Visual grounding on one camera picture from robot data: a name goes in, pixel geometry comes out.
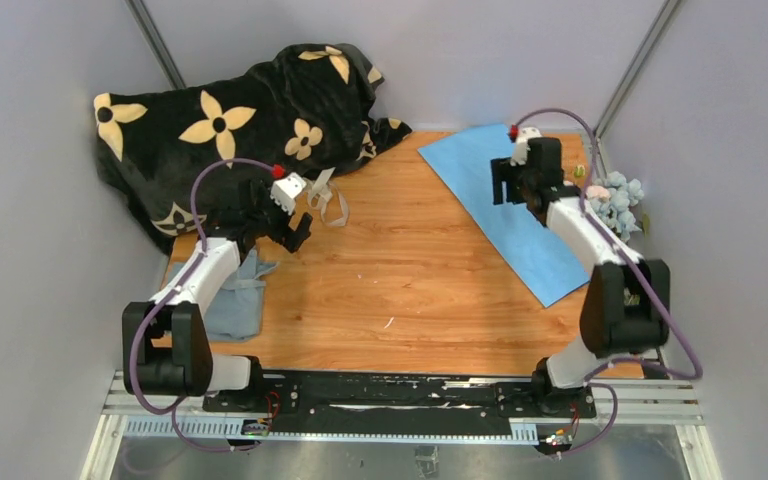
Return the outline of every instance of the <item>gray wall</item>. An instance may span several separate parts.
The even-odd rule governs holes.
[[[75,478],[163,258],[96,179],[92,98],[167,86],[121,1],[0,1],[0,478]]]
[[[418,129],[511,122],[549,105],[596,122],[661,3],[146,0],[189,85],[242,75],[292,43],[354,43],[387,77],[376,113]]]
[[[768,2],[686,2],[605,142],[646,188],[725,478],[768,478]]]

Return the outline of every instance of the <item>black blanket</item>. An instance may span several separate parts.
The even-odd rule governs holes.
[[[354,46],[293,45],[245,75],[184,90],[98,95],[96,163],[102,180],[125,194],[149,236],[169,252],[193,230],[193,180],[218,160],[251,158],[315,178],[357,170],[411,129],[369,110],[381,73]],[[227,208],[241,184],[271,181],[265,170],[230,164],[199,188],[202,213]]]

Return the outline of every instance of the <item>wood surface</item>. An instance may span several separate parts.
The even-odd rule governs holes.
[[[315,214],[295,254],[261,239],[261,257],[280,262],[266,277],[262,332],[213,351],[256,355],[268,368],[528,375],[572,340],[586,287],[540,305],[417,152],[446,135],[414,133],[337,178],[347,226]],[[587,156],[579,135],[557,136],[569,178]],[[338,216],[336,200],[331,208]],[[186,261],[195,241],[179,237],[170,263]]]

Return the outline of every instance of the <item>blue fabric sheet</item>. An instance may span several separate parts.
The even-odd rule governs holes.
[[[509,157],[508,127],[489,125],[456,133],[419,149],[460,200],[496,250],[544,307],[587,283],[572,251],[525,205],[493,205],[490,160]]]

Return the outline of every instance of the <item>light blue plush toy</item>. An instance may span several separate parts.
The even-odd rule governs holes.
[[[613,230],[623,242],[631,239],[632,232],[639,232],[637,219],[629,210],[643,199],[640,180],[630,182],[620,172],[611,172],[602,180],[595,180],[587,192],[590,206],[596,215]]]

